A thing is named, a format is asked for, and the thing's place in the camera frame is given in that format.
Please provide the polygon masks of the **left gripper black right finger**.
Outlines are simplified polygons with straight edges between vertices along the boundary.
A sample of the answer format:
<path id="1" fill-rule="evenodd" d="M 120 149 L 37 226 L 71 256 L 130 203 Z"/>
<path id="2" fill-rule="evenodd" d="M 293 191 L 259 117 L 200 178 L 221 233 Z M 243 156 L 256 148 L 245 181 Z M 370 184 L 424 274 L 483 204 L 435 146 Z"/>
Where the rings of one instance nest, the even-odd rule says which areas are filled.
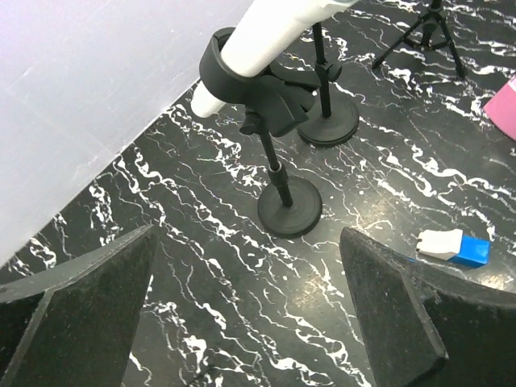
<path id="1" fill-rule="evenodd" d="M 513 386 L 515 295 L 345 227 L 340 255 L 378 386 Z"/>

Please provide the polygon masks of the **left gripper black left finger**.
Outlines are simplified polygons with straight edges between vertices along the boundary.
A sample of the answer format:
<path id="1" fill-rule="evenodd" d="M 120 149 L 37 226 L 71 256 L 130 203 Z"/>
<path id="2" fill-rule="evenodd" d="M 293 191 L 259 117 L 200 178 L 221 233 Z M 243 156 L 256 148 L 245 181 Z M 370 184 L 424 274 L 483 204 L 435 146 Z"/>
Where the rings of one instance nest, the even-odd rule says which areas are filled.
<path id="1" fill-rule="evenodd" d="M 3 386 L 120 386 L 156 254 L 150 226 L 1 287 Z"/>

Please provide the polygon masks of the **black round-base mic stand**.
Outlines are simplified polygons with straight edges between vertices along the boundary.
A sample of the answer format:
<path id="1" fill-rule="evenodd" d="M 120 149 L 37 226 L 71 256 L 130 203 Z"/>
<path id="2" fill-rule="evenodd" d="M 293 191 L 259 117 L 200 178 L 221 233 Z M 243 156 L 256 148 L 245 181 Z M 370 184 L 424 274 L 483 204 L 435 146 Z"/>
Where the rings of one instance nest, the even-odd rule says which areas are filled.
<path id="1" fill-rule="evenodd" d="M 273 61 L 257 76 L 242 77 L 223 63 L 222 49 L 234 32 L 227 27 L 210 38 L 200 61 L 202 84 L 219 100 L 245 107 L 241 133 L 257 134 L 268 159 L 269 184 L 261 192 L 257 213 L 273 236 L 294 239 L 317 225 L 322 198 L 307 179 L 289 177 L 278 160 L 272 139 L 289 134 L 308 120 L 321 83 L 313 71 L 287 69 Z"/>

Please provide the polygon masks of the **white handheld microphone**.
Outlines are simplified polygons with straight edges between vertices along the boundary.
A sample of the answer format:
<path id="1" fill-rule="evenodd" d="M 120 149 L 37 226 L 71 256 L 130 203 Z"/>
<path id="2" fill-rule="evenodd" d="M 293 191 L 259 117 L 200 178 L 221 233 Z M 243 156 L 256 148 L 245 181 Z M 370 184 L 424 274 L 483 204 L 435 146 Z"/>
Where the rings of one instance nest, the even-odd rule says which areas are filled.
<path id="1" fill-rule="evenodd" d="M 238 98 L 222 87 L 253 78 L 273 62 L 308 27 L 352 7 L 353 1 L 254 1 L 235 29 L 215 32 L 199 64 L 200 83 L 192 111 L 207 118 Z"/>

